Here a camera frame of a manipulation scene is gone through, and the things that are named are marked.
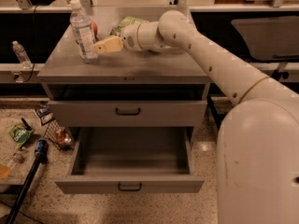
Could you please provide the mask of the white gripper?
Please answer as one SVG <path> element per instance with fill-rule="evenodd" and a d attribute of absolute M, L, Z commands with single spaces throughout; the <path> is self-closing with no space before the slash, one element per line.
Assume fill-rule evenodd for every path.
<path fill-rule="evenodd" d="M 93 45 L 93 50 L 99 54 L 119 52 L 123 49 L 124 44 L 129 51 L 140 51 L 137 40 L 138 28 L 138 23 L 129 24 L 121 29 L 121 37 L 111 35 L 100 40 Z"/>

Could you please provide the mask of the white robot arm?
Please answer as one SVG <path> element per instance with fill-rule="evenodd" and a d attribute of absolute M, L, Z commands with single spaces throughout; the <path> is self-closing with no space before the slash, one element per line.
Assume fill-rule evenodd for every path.
<path fill-rule="evenodd" d="M 189 53 L 234 108 L 217 140 L 219 224 L 299 224 L 299 94 L 200 34 L 181 12 L 121 28 L 132 51 Z"/>

